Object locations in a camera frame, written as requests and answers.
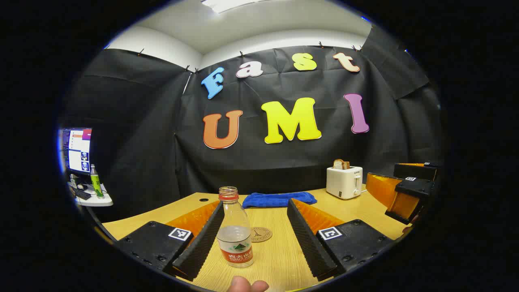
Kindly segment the clear plastic water bottle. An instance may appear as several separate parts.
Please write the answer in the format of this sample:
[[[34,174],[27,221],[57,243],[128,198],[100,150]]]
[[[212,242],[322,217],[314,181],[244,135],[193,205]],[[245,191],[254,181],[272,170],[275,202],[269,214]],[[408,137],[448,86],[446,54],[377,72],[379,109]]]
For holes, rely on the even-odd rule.
[[[220,187],[224,218],[217,233],[219,248],[224,259],[236,268],[249,267],[254,263],[251,227],[247,213],[239,203],[237,187]]]

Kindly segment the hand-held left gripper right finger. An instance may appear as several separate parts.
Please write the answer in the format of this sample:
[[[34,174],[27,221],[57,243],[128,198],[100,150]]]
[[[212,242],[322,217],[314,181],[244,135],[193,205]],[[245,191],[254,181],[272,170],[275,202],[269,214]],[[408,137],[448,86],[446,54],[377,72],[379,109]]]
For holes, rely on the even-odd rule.
[[[358,270],[395,244],[360,219],[344,222],[295,198],[289,200],[287,216],[319,281]]]

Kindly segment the white side table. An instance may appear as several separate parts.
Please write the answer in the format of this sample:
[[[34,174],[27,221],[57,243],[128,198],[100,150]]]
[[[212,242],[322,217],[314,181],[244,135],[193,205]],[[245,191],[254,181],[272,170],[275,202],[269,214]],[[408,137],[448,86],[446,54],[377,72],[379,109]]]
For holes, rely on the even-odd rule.
[[[98,198],[98,196],[95,193],[95,190],[91,184],[86,184],[85,192],[91,194],[91,197],[88,200],[83,200],[80,197],[75,198],[75,202],[78,205],[81,206],[89,206],[89,207],[106,207],[113,205],[113,201],[108,194],[106,187],[104,184],[101,184],[101,190],[103,193],[102,198]]]

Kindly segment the green drink bottle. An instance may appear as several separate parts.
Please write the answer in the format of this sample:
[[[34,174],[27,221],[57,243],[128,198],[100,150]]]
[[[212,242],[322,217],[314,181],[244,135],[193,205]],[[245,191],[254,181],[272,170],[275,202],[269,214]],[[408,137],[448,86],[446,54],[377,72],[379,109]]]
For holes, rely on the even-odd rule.
[[[98,174],[94,164],[90,165],[90,178],[92,181],[92,187],[93,187],[94,191],[96,192],[97,198],[104,199],[104,193],[101,188],[99,174]]]

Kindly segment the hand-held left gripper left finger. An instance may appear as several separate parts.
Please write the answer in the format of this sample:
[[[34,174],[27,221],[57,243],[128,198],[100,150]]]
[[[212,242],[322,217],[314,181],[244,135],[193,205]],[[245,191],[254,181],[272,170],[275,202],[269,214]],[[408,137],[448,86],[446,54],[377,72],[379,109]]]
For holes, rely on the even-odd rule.
[[[223,204],[216,201],[167,224],[149,221],[115,242],[115,246],[154,269],[193,281],[223,218]]]

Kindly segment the round wooden coaster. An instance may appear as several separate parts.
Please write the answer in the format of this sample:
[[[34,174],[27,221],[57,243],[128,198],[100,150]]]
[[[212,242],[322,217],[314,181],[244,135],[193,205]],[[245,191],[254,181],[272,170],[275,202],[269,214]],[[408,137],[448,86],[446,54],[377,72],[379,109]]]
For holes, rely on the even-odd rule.
[[[253,243],[265,242],[272,237],[272,231],[265,227],[251,228],[251,241]]]

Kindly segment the white toaster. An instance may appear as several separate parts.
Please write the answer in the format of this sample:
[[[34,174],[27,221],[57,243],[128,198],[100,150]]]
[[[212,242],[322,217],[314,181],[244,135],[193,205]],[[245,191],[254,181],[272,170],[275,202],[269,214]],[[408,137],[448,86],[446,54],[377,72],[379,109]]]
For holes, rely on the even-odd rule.
[[[358,197],[362,193],[363,168],[351,166],[339,170],[326,169],[326,192],[342,200]]]

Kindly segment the computer monitor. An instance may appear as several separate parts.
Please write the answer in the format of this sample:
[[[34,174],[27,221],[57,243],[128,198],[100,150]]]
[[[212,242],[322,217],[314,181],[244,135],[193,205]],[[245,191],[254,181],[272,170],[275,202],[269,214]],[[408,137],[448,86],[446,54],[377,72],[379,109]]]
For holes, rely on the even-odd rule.
[[[65,127],[60,129],[60,151],[65,170],[78,174],[91,172],[90,144],[92,128]]]

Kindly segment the blue towel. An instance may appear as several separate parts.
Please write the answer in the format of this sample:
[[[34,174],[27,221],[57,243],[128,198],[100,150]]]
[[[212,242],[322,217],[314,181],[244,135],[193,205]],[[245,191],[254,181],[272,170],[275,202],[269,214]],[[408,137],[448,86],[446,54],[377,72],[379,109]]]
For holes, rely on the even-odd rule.
[[[315,204],[317,200],[313,194],[309,192],[293,192],[293,193],[276,193],[276,194],[263,194],[263,193],[252,193],[247,196],[243,201],[243,208],[259,207],[259,208],[277,208],[277,207],[288,207],[288,203],[291,199],[295,198],[306,204]]]

